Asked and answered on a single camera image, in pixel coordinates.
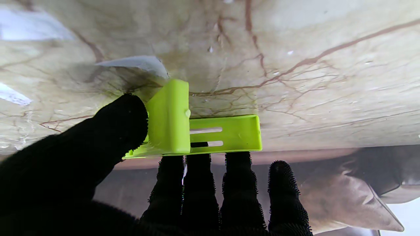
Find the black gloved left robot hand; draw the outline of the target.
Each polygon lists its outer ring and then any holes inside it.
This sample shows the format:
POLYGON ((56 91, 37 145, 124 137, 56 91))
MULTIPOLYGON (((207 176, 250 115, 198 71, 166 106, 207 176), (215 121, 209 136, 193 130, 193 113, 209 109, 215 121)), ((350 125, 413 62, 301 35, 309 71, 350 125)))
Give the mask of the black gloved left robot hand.
POLYGON ((92 118, 1 162, 3 236, 311 236, 288 163, 270 165, 264 223, 247 151, 225 154, 219 207, 209 154, 164 156, 140 218, 94 200, 96 187, 148 133, 142 100, 124 94, 92 118))

